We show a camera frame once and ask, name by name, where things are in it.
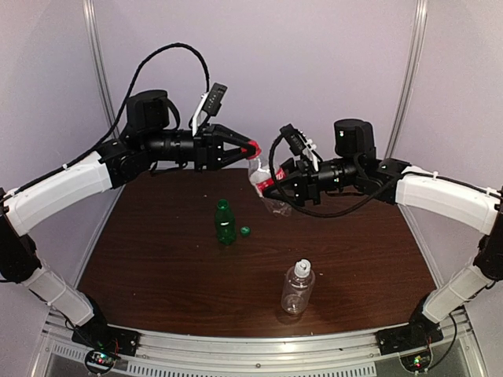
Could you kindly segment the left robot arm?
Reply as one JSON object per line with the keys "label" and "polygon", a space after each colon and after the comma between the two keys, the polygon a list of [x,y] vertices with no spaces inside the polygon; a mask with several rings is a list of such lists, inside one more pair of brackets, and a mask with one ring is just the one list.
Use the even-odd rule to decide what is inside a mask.
{"label": "left robot arm", "polygon": [[29,232],[61,210],[88,197],[120,188],[158,162],[188,163],[196,171],[219,170],[254,156],[250,138],[208,120],[221,108],[226,87],[216,84],[204,94],[190,129],[170,127],[178,110],[165,90],[147,90],[127,98],[127,124],[119,138],[101,142],[80,161],[62,167],[29,188],[1,193],[1,275],[22,284],[48,306],[83,327],[83,337],[97,349],[108,347],[112,329],[100,319],[89,298],[68,285],[36,254]]}

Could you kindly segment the clear bottle white cap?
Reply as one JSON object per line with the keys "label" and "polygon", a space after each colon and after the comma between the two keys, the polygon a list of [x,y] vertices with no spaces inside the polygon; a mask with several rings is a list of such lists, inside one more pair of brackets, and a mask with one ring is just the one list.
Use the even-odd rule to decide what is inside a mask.
{"label": "clear bottle white cap", "polygon": [[316,276],[308,259],[298,260],[285,274],[281,307],[290,315],[302,314],[310,301]]}

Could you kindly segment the green bottle cap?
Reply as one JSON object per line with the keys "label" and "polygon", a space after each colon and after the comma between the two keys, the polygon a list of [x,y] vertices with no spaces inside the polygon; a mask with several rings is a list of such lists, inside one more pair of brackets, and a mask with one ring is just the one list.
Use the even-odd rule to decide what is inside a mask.
{"label": "green bottle cap", "polygon": [[247,236],[250,236],[251,235],[251,228],[248,227],[248,226],[243,226],[240,228],[240,234],[243,236],[243,237],[247,237]]}

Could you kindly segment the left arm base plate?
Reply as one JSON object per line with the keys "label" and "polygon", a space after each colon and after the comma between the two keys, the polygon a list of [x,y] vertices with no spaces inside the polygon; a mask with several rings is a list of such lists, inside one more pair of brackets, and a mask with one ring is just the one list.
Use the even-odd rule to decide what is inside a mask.
{"label": "left arm base plate", "polygon": [[135,356],[140,333],[109,325],[85,325],[76,327],[72,341],[117,355]]}

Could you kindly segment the clear bottle red label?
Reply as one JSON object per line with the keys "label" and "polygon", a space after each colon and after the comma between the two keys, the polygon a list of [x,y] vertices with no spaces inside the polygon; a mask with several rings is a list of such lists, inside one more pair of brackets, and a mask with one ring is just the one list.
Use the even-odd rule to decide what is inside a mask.
{"label": "clear bottle red label", "polygon": [[266,189],[274,185],[268,162],[263,156],[257,155],[248,160],[248,180],[271,214],[285,217],[291,214],[292,208],[289,204],[277,199],[266,198],[263,195]]}

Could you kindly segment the green plastic bottle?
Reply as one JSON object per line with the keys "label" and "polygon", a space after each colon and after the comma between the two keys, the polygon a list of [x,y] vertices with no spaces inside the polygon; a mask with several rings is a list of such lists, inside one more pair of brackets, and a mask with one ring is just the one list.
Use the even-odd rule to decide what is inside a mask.
{"label": "green plastic bottle", "polygon": [[217,203],[215,231],[217,240],[222,244],[230,245],[237,239],[235,216],[226,199],[220,199]]}

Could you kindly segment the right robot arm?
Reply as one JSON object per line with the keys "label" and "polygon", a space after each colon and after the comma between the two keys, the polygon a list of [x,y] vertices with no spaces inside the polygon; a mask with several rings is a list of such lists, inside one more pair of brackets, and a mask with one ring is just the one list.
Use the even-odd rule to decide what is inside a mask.
{"label": "right robot arm", "polygon": [[[378,159],[373,126],[364,120],[341,119],[334,122],[333,128],[333,159],[322,159],[313,141],[293,125],[280,128],[267,161],[274,164],[282,141],[288,144],[292,158],[280,165],[285,176],[273,177],[272,186],[264,195],[314,218],[341,218],[379,200],[447,218],[481,235],[476,256],[447,283],[423,298],[404,327],[402,337],[406,344],[420,346],[455,309],[502,280],[502,192],[448,178],[399,159]],[[332,213],[305,208],[308,201],[318,205],[323,192],[342,194],[347,187],[354,188],[363,198]]]}

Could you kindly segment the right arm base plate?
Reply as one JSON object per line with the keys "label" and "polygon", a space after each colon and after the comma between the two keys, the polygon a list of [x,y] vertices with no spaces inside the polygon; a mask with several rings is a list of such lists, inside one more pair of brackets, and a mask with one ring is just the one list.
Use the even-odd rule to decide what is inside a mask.
{"label": "right arm base plate", "polygon": [[406,324],[385,328],[376,333],[381,355],[425,348],[428,344],[441,340],[443,333],[438,326],[431,327],[424,324]]}

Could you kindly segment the red bottle cap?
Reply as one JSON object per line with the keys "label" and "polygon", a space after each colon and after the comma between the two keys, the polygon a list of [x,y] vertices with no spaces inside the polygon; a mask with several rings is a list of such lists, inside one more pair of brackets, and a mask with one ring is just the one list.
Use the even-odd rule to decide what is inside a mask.
{"label": "red bottle cap", "polygon": [[249,141],[248,145],[252,149],[252,154],[247,157],[248,160],[255,159],[260,156],[262,149],[259,147],[259,144],[256,141]]}

